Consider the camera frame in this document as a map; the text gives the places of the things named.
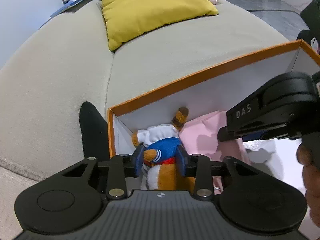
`stuffed toy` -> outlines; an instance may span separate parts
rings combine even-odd
[[[193,192],[195,179],[184,178],[176,166],[175,150],[182,145],[179,131],[186,123],[189,110],[180,107],[171,124],[152,126],[132,135],[135,147],[143,143],[144,164],[148,167],[147,188],[150,190],[189,190]]]

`finger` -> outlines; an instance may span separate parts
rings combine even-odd
[[[297,160],[302,165],[310,165],[312,163],[311,152],[302,144],[297,149]]]
[[[313,195],[309,190],[306,191],[306,200],[310,209],[320,216],[320,196]]]
[[[304,166],[302,177],[306,189],[313,195],[320,196],[320,170],[313,165]]]
[[[310,218],[317,227],[320,227],[320,215],[310,210]]]

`pink bag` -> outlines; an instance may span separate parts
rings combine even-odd
[[[242,139],[228,142],[218,141],[217,133],[221,127],[226,125],[226,111],[216,111],[186,122],[179,137],[188,154],[206,155],[212,161],[222,161],[225,156],[232,156],[251,164],[242,145]],[[214,178],[213,181],[215,187],[222,189],[220,178]]]

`screw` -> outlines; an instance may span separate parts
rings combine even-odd
[[[197,195],[200,197],[209,197],[211,196],[211,194],[212,194],[212,191],[207,188],[202,188],[197,190]]]
[[[109,190],[109,195],[113,197],[121,197],[124,194],[124,191],[120,188],[113,188]]]

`pink pouch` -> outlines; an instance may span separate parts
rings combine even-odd
[[[218,141],[217,133],[221,127],[226,125],[226,111],[216,111],[186,122],[179,137],[188,154],[206,155],[212,161],[222,161],[225,156],[232,156],[251,164],[242,145],[242,139],[228,142]],[[213,181],[215,187],[222,189],[220,178],[214,178]]]

